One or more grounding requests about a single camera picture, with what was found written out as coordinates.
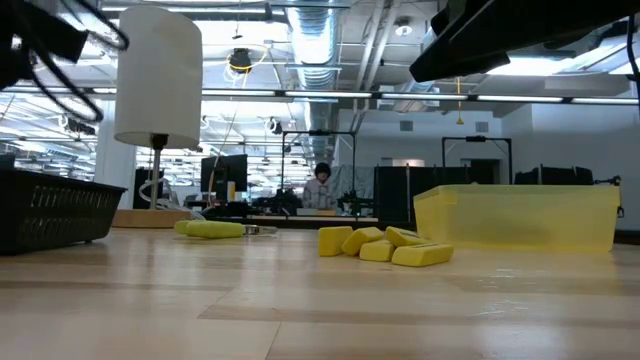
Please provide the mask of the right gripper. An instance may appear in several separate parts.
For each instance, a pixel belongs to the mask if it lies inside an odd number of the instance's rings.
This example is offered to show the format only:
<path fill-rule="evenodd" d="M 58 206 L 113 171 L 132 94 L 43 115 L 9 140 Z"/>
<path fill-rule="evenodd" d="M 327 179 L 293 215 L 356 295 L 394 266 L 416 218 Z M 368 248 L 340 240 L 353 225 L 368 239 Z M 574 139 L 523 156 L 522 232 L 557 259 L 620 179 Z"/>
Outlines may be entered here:
<path fill-rule="evenodd" d="M 435 34 L 410 65 L 416 82 L 486 73 L 510 63 L 507 51 L 588 33 L 633 15 L 639 0 L 494 0 L 467 23 L 467 50 L 451 44 L 466 23 L 466 0 L 446 0 L 430 20 Z"/>

